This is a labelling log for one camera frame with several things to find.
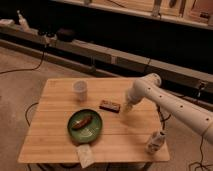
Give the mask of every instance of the table leg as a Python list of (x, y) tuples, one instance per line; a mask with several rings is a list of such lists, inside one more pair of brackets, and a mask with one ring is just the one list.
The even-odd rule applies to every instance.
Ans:
[(152, 165), (152, 162), (147, 162), (147, 163), (143, 166), (143, 168), (141, 169), (141, 171), (147, 171), (147, 170), (149, 170), (149, 168), (151, 167), (151, 165)]

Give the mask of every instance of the cable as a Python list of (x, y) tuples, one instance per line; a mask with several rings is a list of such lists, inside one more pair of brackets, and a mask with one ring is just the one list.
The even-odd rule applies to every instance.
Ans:
[(198, 165), (195, 167), (194, 171), (196, 171), (197, 169), (201, 169), (202, 171), (204, 170), (207, 170), (207, 171), (211, 171), (211, 169), (209, 169), (209, 167), (212, 167), (213, 164), (207, 164), (207, 165), (204, 165), (203, 164), (203, 159), (204, 159), (204, 155), (203, 155), (203, 140), (204, 140), (204, 135), (205, 135), (205, 132), (202, 134), (202, 137), (201, 137), (201, 142), (200, 142), (200, 147), (199, 147), (199, 150), (200, 150), (200, 154), (201, 154), (201, 159), (200, 159), (200, 162), (193, 162), (193, 163), (190, 163), (188, 165), (189, 167), (189, 171), (191, 171), (191, 167), (194, 166), (194, 165)]
[(32, 171), (30, 164), (27, 164), (27, 168), (29, 171)]
[(115, 1), (113, 1), (113, 0), (107, 0), (107, 1), (109, 1), (109, 2), (111, 2), (111, 3), (113, 3), (113, 4), (115, 4), (115, 5), (117, 5), (117, 6), (119, 6), (119, 7), (126, 8), (125, 6), (123, 6), (123, 5), (121, 5), (121, 4), (117, 3), (117, 2), (115, 2)]
[(165, 130), (166, 127), (166, 121), (169, 120), (171, 118), (171, 114), (169, 114), (169, 116), (167, 116), (166, 118), (164, 117), (163, 113), (160, 111), (160, 106), (157, 105), (157, 112), (160, 115), (160, 122), (162, 123), (162, 129)]
[(105, 171), (109, 171), (110, 169), (110, 163), (107, 164), (106, 170)]
[(36, 102), (36, 103), (33, 103), (33, 104), (31, 104), (28, 108), (27, 108), (27, 110), (26, 110), (26, 112), (25, 112), (25, 119), (26, 119), (26, 121), (27, 121), (27, 125), (28, 126), (30, 126), (30, 122), (29, 122), (29, 120), (28, 120), (28, 111), (33, 107), (33, 106), (35, 106), (35, 105), (37, 105), (38, 104), (38, 102)]
[(41, 164), (36, 164), (36, 165), (37, 165), (37, 166), (39, 167), (39, 169), (41, 169), (42, 171), (46, 171), (46, 169), (43, 168)]
[(44, 47), (44, 50), (42, 52), (42, 57), (41, 57), (41, 60), (39, 62), (39, 64), (34, 67), (34, 68), (29, 68), (29, 69), (14, 69), (14, 70), (8, 70), (8, 71), (3, 71), (3, 72), (0, 72), (0, 75), (1, 74), (6, 74), (6, 73), (11, 73), (11, 72), (20, 72), (20, 71), (35, 71), (37, 70), (43, 63), (44, 61), (44, 57), (45, 57), (45, 49), (46, 49), (46, 46)]
[(64, 169), (73, 169), (73, 168), (77, 167), (78, 165), (79, 165), (78, 163), (71, 164), (71, 165), (65, 165), (65, 164), (62, 164), (62, 163), (59, 164), (59, 166), (61, 166)]
[(147, 65), (144, 67), (143, 74), (146, 74), (146, 71), (147, 71), (147, 69), (148, 69), (149, 64), (151, 63), (151, 61), (152, 61), (152, 59), (150, 58), (149, 61), (148, 61), (148, 63), (147, 63)]

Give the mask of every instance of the dark background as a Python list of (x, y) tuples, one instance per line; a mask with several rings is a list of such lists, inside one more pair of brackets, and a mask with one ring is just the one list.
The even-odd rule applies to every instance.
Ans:
[(0, 17), (18, 23), (18, 9), (36, 29), (70, 28), (80, 40), (213, 74), (213, 31), (48, 0), (0, 0)]

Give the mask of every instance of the sausage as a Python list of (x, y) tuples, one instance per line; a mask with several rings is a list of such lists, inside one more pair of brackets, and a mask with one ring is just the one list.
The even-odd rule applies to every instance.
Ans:
[(73, 130), (78, 130), (80, 128), (83, 128), (87, 124), (89, 124), (92, 121), (92, 115), (85, 116), (82, 120), (80, 120), (78, 123), (74, 124), (72, 126)]

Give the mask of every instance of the wooden shelf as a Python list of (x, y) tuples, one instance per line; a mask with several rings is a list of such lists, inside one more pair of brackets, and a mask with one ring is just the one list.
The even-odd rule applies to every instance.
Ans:
[(136, 10), (136, 9), (131, 9), (131, 8), (118, 7), (115, 4), (110, 4), (109, 2), (104, 2), (104, 0), (94, 0), (94, 2), (90, 3), (89, 5), (85, 5), (83, 0), (53, 0), (53, 1), (60, 2), (60, 3), (67, 3), (67, 4), (71, 4), (71, 5), (83, 6), (83, 7), (87, 7), (87, 8), (99, 9), (99, 10), (104, 10), (104, 11), (109, 11), (109, 12), (116, 12), (116, 13), (121, 13), (121, 14), (126, 14), (126, 15), (132, 15), (132, 16), (137, 16), (137, 17), (142, 17), (142, 18), (148, 18), (148, 19), (152, 19), (152, 20), (159, 20), (159, 21), (170, 22), (170, 23), (175, 23), (175, 24), (180, 24), (180, 25), (186, 25), (186, 26), (191, 26), (191, 27), (196, 27), (196, 28), (201, 28), (201, 29), (213, 30), (213, 27), (208, 26), (208, 24), (206, 24), (206, 23), (196, 22), (196, 21), (192, 21), (189, 19), (188, 12), (190, 10), (192, 0), (187, 1), (183, 16), (177, 15), (177, 13), (175, 13), (175, 12), (173, 12), (173, 15), (171, 15), (171, 11), (170, 11), (170, 12), (168, 12), (168, 14), (170, 14), (170, 15), (162, 13), (161, 17), (152, 17), (151, 12), (149, 11), (150, 7), (146, 7), (146, 6), (144, 6), (145, 10)]

